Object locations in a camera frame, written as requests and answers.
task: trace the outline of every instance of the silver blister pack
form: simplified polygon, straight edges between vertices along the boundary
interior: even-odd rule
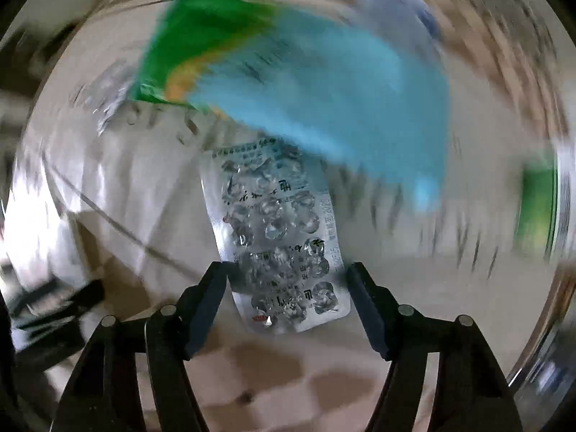
[[[236,261],[234,301],[266,333],[345,316],[350,294],[328,186],[317,158],[276,138],[201,157],[206,209],[222,261]]]

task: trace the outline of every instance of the silver screw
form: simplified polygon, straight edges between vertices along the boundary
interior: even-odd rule
[[[465,327],[471,327],[474,325],[474,320],[468,315],[460,315],[460,317],[458,317],[458,322]]]
[[[405,317],[411,317],[414,315],[414,307],[411,305],[406,305],[405,303],[398,307],[398,313],[404,315]]]
[[[175,305],[165,305],[160,309],[160,313],[165,317],[172,316],[176,313],[176,306]]]
[[[103,327],[109,328],[116,323],[116,317],[114,315],[106,315],[100,323],[102,323]]]

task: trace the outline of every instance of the beige surface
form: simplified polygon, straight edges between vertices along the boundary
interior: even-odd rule
[[[34,284],[48,274],[58,210],[77,213],[90,264],[105,280],[107,309],[121,318],[176,299],[218,259],[197,156],[254,135],[208,118],[195,118],[198,132],[192,135],[178,108],[164,108],[150,122],[146,109],[152,107],[145,106],[135,125],[118,121],[98,138],[94,120],[74,106],[78,89],[103,67],[138,58],[166,8],[163,1],[109,8],[76,34],[32,112],[6,222],[13,264],[25,283]],[[306,3],[335,8],[325,0]],[[503,138],[523,144],[522,122],[506,98],[457,57],[445,61],[451,121],[485,133],[502,128]],[[463,166],[457,182],[472,184],[465,180],[469,172]],[[470,314],[507,373],[544,305],[553,268],[506,254],[491,272],[490,255],[474,270],[469,257],[460,265],[450,255],[394,258],[387,252],[386,216],[377,212],[373,223],[374,186],[355,176],[331,186],[344,260],[363,261],[377,283],[428,316]],[[228,291],[208,346],[186,369],[212,430],[350,431],[365,427],[388,364],[370,349],[355,312],[305,333],[263,338],[242,325]],[[253,395],[249,405],[237,401],[246,391]],[[150,395],[143,401],[152,410]],[[148,416],[153,422],[153,413]]]

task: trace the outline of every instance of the foil packaging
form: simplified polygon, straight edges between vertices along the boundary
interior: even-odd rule
[[[257,332],[304,331],[345,316],[350,295],[320,161],[276,138],[204,153],[206,209],[234,301]]]

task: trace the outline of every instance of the light blue package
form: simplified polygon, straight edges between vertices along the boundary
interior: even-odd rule
[[[364,29],[282,7],[273,27],[210,64],[186,100],[401,184],[416,208],[440,195],[448,118],[442,66]]]

